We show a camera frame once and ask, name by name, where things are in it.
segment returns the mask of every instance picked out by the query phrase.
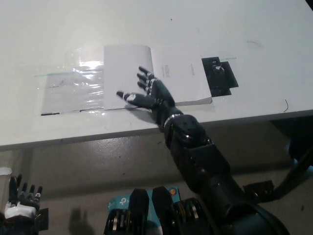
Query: white table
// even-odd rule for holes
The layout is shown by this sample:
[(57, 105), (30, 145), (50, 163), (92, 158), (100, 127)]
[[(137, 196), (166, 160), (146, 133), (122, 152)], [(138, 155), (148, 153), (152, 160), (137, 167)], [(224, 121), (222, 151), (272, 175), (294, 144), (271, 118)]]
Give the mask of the white table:
[(0, 30), (0, 150), (157, 132), (143, 111), (38, 113), (34, 75), (71, 71), (80, 51), (103, 60), (95, 48), (111, 43), (197, 44), (202, 57), (229, 61), (232, 95), (181, 108), (201, 123), (313, 114), (313, 11), (304, 0), (11, 0)]

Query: clear plastic sheet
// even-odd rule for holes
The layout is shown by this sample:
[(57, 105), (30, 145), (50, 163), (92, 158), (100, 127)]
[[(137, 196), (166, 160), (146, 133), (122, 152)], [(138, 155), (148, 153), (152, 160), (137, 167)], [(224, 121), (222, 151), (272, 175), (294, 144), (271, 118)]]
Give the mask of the clear plastic sheet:
[(103, 108), (103, 61), (80, 62), (72, 72), (46, 74), (41, 115)]

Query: black object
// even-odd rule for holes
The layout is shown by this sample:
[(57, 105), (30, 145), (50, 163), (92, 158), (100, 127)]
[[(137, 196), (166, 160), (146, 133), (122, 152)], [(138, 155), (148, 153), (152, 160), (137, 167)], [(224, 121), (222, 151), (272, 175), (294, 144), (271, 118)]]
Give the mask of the black object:
[(214, 234), (201, 204), (195, 198), (173, 203), (166, 210), (165, 221), (169, 235)]
[[(303, 181), (305, 172), (313, 165), (313, 116), (298, 117), (283, 123), (289, 123), (287, 131), (291, 136), (289, 154), (297, 160), (297, 163), (277, 188), (274, 188), (272, 181), (244, 186), (246, 195), (256, 203), (284, 197)], [(279, 122), (275, 122), (274, 125), (284, 132), (283, 125)]]
[(164, 186), (154, 188), (152, 191), (152, 203), (160, 221), (163, 235), (170, 235), (166, 214), (173, 204), (171, 194)]
[(230, 95), (230, 88), (238, 87), (229, 63), (220, 62), (219, 57), (202, 59), (212, 97)]
[[(160, 130), (164, 131), (166, 146), (187, 185), (201, 197), (220, 232), (224, 235), (288, 235), (285, 226), (249, 199), (233, 180), (228, 162), (198, 121), (175, 107), (160, 80), (147, 70), (140, 70), (143, 75), (138, 77), (146, 81), (147, 97), (155, 99), (151, 110)], [(118, 93), (122, 98), (126, 94)], [(142, 99), (134, 96), (125, 100), (142, 107)]]
[(313, 10), (313, 0), (306, 0), (309, 7)]
[(35, 218), (35, 224), (38, 231), (49, 229), (49, 208), (40, 209)]
[(243, 188), (246, 195), (255, 203), (270, 202), (274, 200), (274, 184), (272, 180), (249, 184)]
[(149, 196), (144, 189), (134, 189), (128, 209), (110, 211), (104, 235), (144, 235), (149, 211)]

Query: paper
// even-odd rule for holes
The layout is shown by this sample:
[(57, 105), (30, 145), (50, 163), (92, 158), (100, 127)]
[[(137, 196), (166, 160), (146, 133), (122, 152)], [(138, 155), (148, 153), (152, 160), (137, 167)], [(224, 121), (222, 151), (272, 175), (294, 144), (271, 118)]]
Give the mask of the paper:
[(126, 102), (116, 92), (144, 91), (137, 85), (138, 67), (153, 71), (151, 50), (143, 45), (118, 45), (104, 47), (104, 109), (122, 109)]
[(197, 47), (117, 45), (104, 48), (104, 109), (129, 107), (116, 92), (144, 94), (137, 85), (138, 67), (154, 72), (177, 105), (210, 103), (208, 86)]
[(151, 49), (155, 76), (162, 80), (177, 105), (197, 104), (211, 97), (198, 47)]

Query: white robotic hand part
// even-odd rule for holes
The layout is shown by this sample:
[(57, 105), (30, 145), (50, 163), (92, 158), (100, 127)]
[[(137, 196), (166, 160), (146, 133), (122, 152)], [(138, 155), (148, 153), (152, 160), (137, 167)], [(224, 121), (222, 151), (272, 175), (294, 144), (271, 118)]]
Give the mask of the white robotic hand part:
[(13, 218), (15, 216), (24, 216), (31, 219), (35, 219), (37, 214), (36, 208), (21, 205), (20, 202), (17, 204), (17, 206), (14, 204), (12, 205), (11, 203), (8, 202), (6, 206), (8, 207), (5, 209), (4, 212), (4, 216), (6, 219)]
[(39, 187), (36, 195), (34, 196), (35, 186), (30, 187), (27, 195), (27, 183), (23, 184), (21, 193), (19, 194), (19, 186), (22, 180), (22, 175), (17, 178), (12, 176), (9, 184), (9, 200), (5, 207), (5, 219), (13, 218), (16, 216), (23, 216), (30, 219), (35, 219), (37, 212), (40, 208), (40, 198), (43, 187)]

